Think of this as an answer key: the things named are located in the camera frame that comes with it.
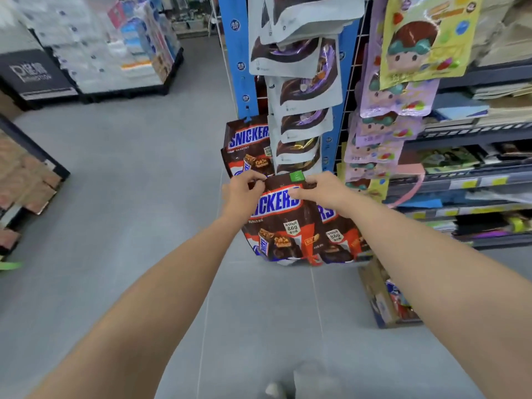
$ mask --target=dark gray sign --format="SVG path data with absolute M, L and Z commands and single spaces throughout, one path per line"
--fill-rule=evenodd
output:
M 26 100 L 78 94 L 59 67 L 40 49 L 0 55 L 0 76 Z

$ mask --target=green tag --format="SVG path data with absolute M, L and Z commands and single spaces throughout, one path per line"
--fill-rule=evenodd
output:
M 20 262 L 0 262 L 0 270 L 15 270 L 22 266 Z
M 297 172 L 291 172 L 290 173 L 290 180 L 292 182 L 302 182 L 305 180 L 305 175 L 301 171 Z

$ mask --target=pink package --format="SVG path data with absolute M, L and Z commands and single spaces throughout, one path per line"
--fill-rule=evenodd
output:
M 388 0 L 374 0 L 371 11 L 369 44 L 364 53 L 360 116 L 381 116 L 388 112 L 404 116 L 426 116 L 431 111 L 439 79 L 404 82 L 380 90 L 382 30 L 387 3 Z
M 404 144 L 404 141 L 384 141 L 381 144 L 357 147 L 355 141 L 354 134 L 350 134 L 344 155 L 345 163 L 367 164 L 377 162 L 397 165 Z
M 359 179 L 389 178 L 397 165 L 369 162 L 366 164 L 347 164 L 345 166 L 345 181 L 353 182 Z
M 414 140 L 422 131 L 422 117 L 398 116 L 395 112 L 362 118 L 358 111 L 355 111 L 349 120 L 349 133 L 355 134 L 357 147 L 379 144 L 384 141 Z

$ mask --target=forearm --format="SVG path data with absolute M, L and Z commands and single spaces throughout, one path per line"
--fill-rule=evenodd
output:
M 365 196 L 353 193 L 346 204 L 391 278 L 483 392 L 515 397 L 510 390 L 523 388 L 524 372 L 532 371 L 530 361 L 521 363 L 532 328 L 532 283 Z M 504 368 L 517 365 L 503 381 Z
M 217 219 L 150 268 L 31 398 L 153 397 L 239 224 Z

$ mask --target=person's left hand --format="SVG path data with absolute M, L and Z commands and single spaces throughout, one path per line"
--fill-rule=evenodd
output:
M 222 217 L 237 221 L 240 227 L 243 226 L 255 212 L 264 193 L 264 180 L 266 175 L 251 170 L 232 177 L 228 185 L 222 186 L 222 196 L 225 200 Z M 255 186 L 249 190 L 247 184 L 253 181 L 256 181 Z

